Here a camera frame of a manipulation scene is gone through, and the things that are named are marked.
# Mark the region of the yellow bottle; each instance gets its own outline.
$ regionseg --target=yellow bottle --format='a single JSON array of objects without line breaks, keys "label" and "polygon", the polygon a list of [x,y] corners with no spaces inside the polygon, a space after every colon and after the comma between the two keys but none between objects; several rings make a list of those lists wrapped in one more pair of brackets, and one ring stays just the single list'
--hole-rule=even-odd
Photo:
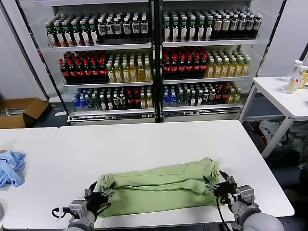
[{"label": "yellow bottle", "polygon": [[129,74],[128,74],[127,63],[123,63],[123,78],[124,78],[125,83],[131,82],[131,78],[129,77]]},{"label": "yellow bottle", "polygon": [[213,69],[213,78],[219,78],[220,70],[221,70],[221,58],[217,58],[216,63],[214,64]]},{"label": "yellow bottle", "polygon": [[228,69],[226,73],[227,77],[232,77],[234,75],[235,63],[236,63],[236,58],[232,58],[231,62],[228,65]]},{"label": "yellow bottle", "polygon": [[233,98],[232,103],[240,103],[240,98],[241,98],[241,90],[240,88],[237,89],[237,92]]},{"label": "yellow bottle", "polygon": [[133,61],[129,63],[129,75],[132,82],[137,82],[137,73]]},{"label": "yellow bottle", "polygon": [[145,61],[144,62],[145,67],[145,79],[146,81],[152,81],[152,74],[151,74],[151,69],[150,69],[150,62],[149,61]]},{"label": "yellow bottle", "polygon": [[240,57],[238,63],[235,65],[235,70],[234,70],[234,77],[235,76],[241,76],[241,71],[242,71],[242,67],[243,67],[243,57]]},{"label": "yellow bottle", "polygon": [[205,78],[211,78],[213,75],[213,69],[214,69],[214,59],[210,59],[209,63],[205,69]]},{"label": "yellow bottle", "polygon": [[116,83],[116,79],[115,79],[116,77],[115,77],[114,72],[112,70],[111,64],[108,63],[106,66],[107,66],[107,70],[108,70],[109,82],[110,83]]},{"label": "yellow bottle", "polygon": [[229,59],[225,58],[223,64],[221,65],[221,71],[219,77],[228,77],[227,76],[228,66],[229,66]]},{"label": "yellow bottle", "polygon": [[143,82],[145,81],[145,73],[144,69],[142,66],[142,61],[138,62],[138,77],[137,77],[138,82]]},{"label": "yellow bottle", "polygon": [[122,82],[121,74],[120,74],[120,68],[119,68],[118,63],[115,63],[115,78],[116,78],[117,83]]},{"label": "yellow bottle", "polygon": [[250,57],[247,57],[245,59],[245,62],[243,63],[241,76],[248,76],[249,63],[250,63]]}]

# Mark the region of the bottle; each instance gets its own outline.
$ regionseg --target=bottle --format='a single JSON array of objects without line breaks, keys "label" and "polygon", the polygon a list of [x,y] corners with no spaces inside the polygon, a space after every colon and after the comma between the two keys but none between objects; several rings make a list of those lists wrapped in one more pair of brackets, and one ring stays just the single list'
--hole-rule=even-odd
[{"label": "bottle", "polygon": [[221,70],[221,58],[217,58],[216,63],[214,64],[214,68],[213,68],[213,78],[219,78],[220,75],[220,70]]},{"label": "bottle", "polygon": [[58,38],[57,47],[65,47],[65,41],[64,41],[64,38],[63,38],[63,31],[60,27],[60,23],[54,22],[53,25],[54,25],[54,28],[56,29],[56,36]]},{"label": "bottle", "polygon": [[209,64],[206,67],[205,70],[205,78],[212,78],[214,73],[214,59],[209,60]]},{"label": "bottle", "polygon": [[117,83],[121,83],[122,79],[121,79],[121,74],[120,74],[120,68],[119,68],[119,64],[115,63],[115,78],[116,78],[116,82]]},{"label": "bottle", "polygon": [[49,39],[51,47],[57,47],[58,38],[55,31],[52,30],[50,23],[45,23],[45,27],[47,30],[47,37]]},{"label": "bottle", "polygon": [[241,76],[248,76],[249,63],[250,63],[250,57],[246,57],[242,67]]},{"label": "bottle", "polygon": [[195,26],[195,21],[196,17],[195,16],[191,16],[191,23],[189,26],[189,41],[194,41],[194,36],[196,33],[196,26]]},{"label": "bottle", "polygon": [[260,26],[261,26],[261,22],[262,22],[262,15],[259,14],[255,19],[254,26],[252,27],[252,32],[251,32],[251,38],[252,39],[255,39],[257,37],[258,31],[259,31]]},{"label": "bottle", "polygon": [[138,82],[143,82],[145,81],[145,73],[144,69],[142,66],[142,61],[138,62],[138,77],[137,77]]},{"label": "bottle", "polygon": [[177,103],[177,96],[175,95],[175,92],[173,91],[171,93],[171,98],[170,98],[170,107],[175,107]]},{"label": "bottle", "polygon": [[240,88],[237,89],[236,94],[233,97],[232,103],[240,103],[240,98],[241,98],[241,90]]},{"label": "bottle", "polygon": [[168,92],[164,92],[164,102],[163,102],[163,107],[169,107],[170,103],[170,98]]},{"label": "bottle", "polygon": [[206,26],[206,34],[205,34],[205,40],[206,41],[209,41],[211,39],[212,29],[213,29],[213,16],[208,16],[207,26]]},{"label": "bottle", "polygon": [[114,72],[112,71],[111,64],[107,64],[107,72],[108,72],[108,78],[110,83],[116,83],[116,77],[114,75]]},{"label": "bottle", "polygon": [[181,42],[186,42],[186,35],[187,35],[186,20],[187,20],[187,17],[182,16],[182,24],[180,28]]},{"label": "bottle", "polygon": [[197,27],[197,41],[202,41],[204,34],[204,19],[205,17],[202,15],[199,17],[199,25]]},{"label": "bottle", "polygon": [[227,76],[228,66],[229,66],[229,58],[225,58],[221,67],[219,77],[228,77]]},{"label": "bottle", "polygon": [[172,41],[177,42],[179,37],[179,26],[178,26],[178,17],[173,17],[173,25],[172,25]]},{"label": "bottle", "polygon": [[136,74],[134,62],[129,63],[129,75],[130,75],[130,79],[132,82],[137,82],[137,78],[136,78],[137,74]]},{"label": "bottle", "polygon": [[244,58],[240,57],[238,63],[235,65],[234,76],[241,76],[243,60]]},{"label": "bottle", "polygon": [[236,64],[236,58],[232,58],[231,62],[228,65],[227,77],[233,77],[234,76],[234,70],[235,70],[235,64]]}]

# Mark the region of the bottle label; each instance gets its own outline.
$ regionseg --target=bottle label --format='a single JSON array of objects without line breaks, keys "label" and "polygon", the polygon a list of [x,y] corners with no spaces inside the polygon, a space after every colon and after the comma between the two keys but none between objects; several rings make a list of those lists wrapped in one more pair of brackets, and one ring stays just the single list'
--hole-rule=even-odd
[{"label": "bottle label", "polygon": [[253,29],[254,30],[259,30],[260,25],[261,25],[261,22],[259,20],[255,20]]},{"label": "bottle label", "polygon": [[216,67],[215,78],[219,78],[221,67]]},{"label": "bottle label", "polygon": [[252,27],[254,25],[254,21],[253,20],[247,20],[247,24],[246,24],[246,30],[251,30]]},{"label": "bottle label", "polygon": [[145,104],[145,101],[141,101],[141,108],[146,108],[145,105],[146,105],[146,104]]},{"label": "bottle label", "polygon": [[114,83],[115,82],[114,74],[113,73],[108,73],[108,77],[109,77],[110,83]]},{"label": "bottle label", "polygon": [[145,78],[146,78],[146,81],[151,80],[151,71],[150,70],[145,71]]},{"label": "bottle label", "polygon": [[198,41],[202,41],[203,33],[204,33],[204,28],[203,27],[199,28],[199,30],[198,30]]},{"label": "bottle label", "polygon": [[131,34],[131,25],[129,24],[124,24],[124,33],[129,35]]},{"label": "bottle label", "polygon": [[165,29],[165,42],[169,42],[170,29]]},{"label": "bottle label", "polygon": [[117,81],[118,83],[122,82],[122,81],[121,81],[121,75],[120,75],[119,72],[116,72],[116,73],[115,73],[115,77],[116,77],[116,81]]},{"label": "bottle label", "polygon": [[81,40],[80,40],[78,33],[74,33],[74,38],[75,38],[77,46],[81,46]]},{"label": "bottle label", "polygon": [[172,30],[172,41],[173,42],[177,42],[178,41],[178,33],[179,33],[179,29],[174,28]]},{"label": "bottle label", "polygon": [[200,70],[205,71],[205,69],[206,69],[206,65],[200,65]]},{"label": "bottle label", "polygon": [[91,37],[92,37],[92,39],[93,39],[94,45],[97,46],[97,45],[98,45],[98,39],[97,39],[97,34],[96,34],[96,32],[91,32]]},{"label": "bottle label", "polygon": [[48,34],[47,37],[48,37],[48,39],[49,39],[49,42],[50,42],[51,46],[52,46],[52,47],[56,47],[57,45],[56,45],[56,41],[54,40],[53,35]]},{"label": "bottle label", "polygon": [[242,66],[238,66],[236,73],[235,73],[235,76],[241,76],[241,71],[242,71]]},{"label": "bottle label", "polygon": [[189,41],[193,41],[195,31],[196,31],[195,28],[191,28],[191,29],[189,30]]},{"label": "bottle label", "polygon": [[191,106],[194,106],[195,102],[196,102],[196,99],[191,99]]},{"label": "bottle label", "polygon": [[97,28],[100,35],[106,35],[106,25],[98,25]]},{"label": "bottle label", "polygon": [[132,82],[136,82],[136,73],[135,72],[130,72],[130,77]]},{"label": "bottle label", "polygon": [[65,47],[65,42],[64,42],[63,36],[61,34],[57,34],[57,38],[60,42],[61,47]]},{"label": "bottle label", "polygon": [[68,46],[72,47],[73,46],[73,41],[72,41],[71,35],[69,33],[65,33],[64,36],[66,38]]},{"label": "bottle label", "polygon": [[129,82],[128,72],[127,71],[123,71],[123,76],[124,76],[124,81],[126,83],[128,83]]},{"label": "bottle label", "polygon": [[90,41],[89,41],[88,34],[86,32],[82,32],[82,37],[83,37],[83,40],[85,41],[85,45],[89,46],[90,45]]},{"label": "bottle label", "polygon": [[133,23],[133,33],[134,34],[139,34],[140,33],[140,25],[139,23]]},{"label": "bottle label", "polygon": [[214,22],[214,30],[220,30],[221,29],[222,21],[216,21]]},{"label": "bottle label", "polygon": [[229,29],[229,25],[230,25],[230,21],[223,21],[222,22],[222,26],[221,26],[221,29],[222,30],[228,30]]},{"label": "bottle label", "polygon": [[236,30],[238,26],[238,20],[231,20],[229,30]]},{"label": "bottle label", "polygon": [[226,66],[224,66],[222,68],[221,77],[226,77],[227,69],[228,69],[228,67],[226,67]]},{"label": "bottle label", "polygon": [[114,24],[114,30],[116,35],[122,34],[121,25],[120,24]]},{"label": "bottle label", "polygon": [[206,29],[206,35],[205,35],[205,40],[206,40],[206,41],[209,41],[209,40],[210,40],[211,34],[212,34],[212,28],[211,28],[211,27],[208,27],[208,28]]},{"label": "bottle label", "polygon": [[146,34],[149,33],[148,23],[140,23],[141,33]]},{"label": "bottle label", "polygon": [[202,99],[200,98],[200,99],[198,99],[197,106],[200,106],[201,103],[202,103]]},{"label": "bottle label", "polygon": [[187,34],[187,29],[183,28],[181,30],[181,42],[185,42],[186,41],[186,34]]}]

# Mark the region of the white table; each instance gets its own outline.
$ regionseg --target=white table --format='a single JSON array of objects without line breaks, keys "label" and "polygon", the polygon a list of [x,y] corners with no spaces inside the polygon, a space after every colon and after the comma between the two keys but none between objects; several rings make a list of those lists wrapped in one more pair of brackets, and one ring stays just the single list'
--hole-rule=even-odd
[{"label": "white table", "polygon": [[[238,185],[255,189],[260,209],[276,217],[294,210],[264,159],[237,120],[61,127],[48,158],[29,170],[23,193],[13,201],[4,228],[58,230],[51,210],[82,199],[84,189],[106,173],[147,170],[200,160],[220,162]],[[222,207],[226,221],[233,214]],[[216,206],[99,218],[95,228],[157,227],[221,222]]]},{"label": "white table", "polygon": [[[36,156],[44,156],[48,144],[51,142],[53,136],[58,128],[18,128],[18,129],[0,129],[0,149],[18,151],[26,154],[25,169],[18,172],[25,182],[29,178],[35,178],[31,175],[30,169],[39,163],[36,161]],[[4,208],[4,217],[0,219],[0,227],[4,220],[8,217],[9,211],[12,209],[11,203],[22,192],[23,185],[14,187],[7,184],[0,188],[0,203]]]},{"label": "white table", "polygon": [[240,121],[244,122],[257,90],[285,115],[284,121],[262,152],[262,156],[267,158],[294,121],[308,120],[308,90],[299,89],[293,94],[285,93],[285,77],[255,77],[253,80],[254,85],[240,115]]}]

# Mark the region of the folded green shirt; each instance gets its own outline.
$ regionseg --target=folded green shirt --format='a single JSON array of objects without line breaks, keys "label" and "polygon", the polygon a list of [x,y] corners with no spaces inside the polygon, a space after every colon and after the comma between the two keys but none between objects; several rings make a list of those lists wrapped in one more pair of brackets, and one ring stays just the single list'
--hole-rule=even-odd
[{"label": "folded green shirt", "polygon": [[205,188],[203,176],[218,183],[219,163],[208,157],[191,163],[158,167],[142,172],[101,176],[102,190],[115,181],[111,206],[101,217],[167,211],[215,205],[215,196]]}]

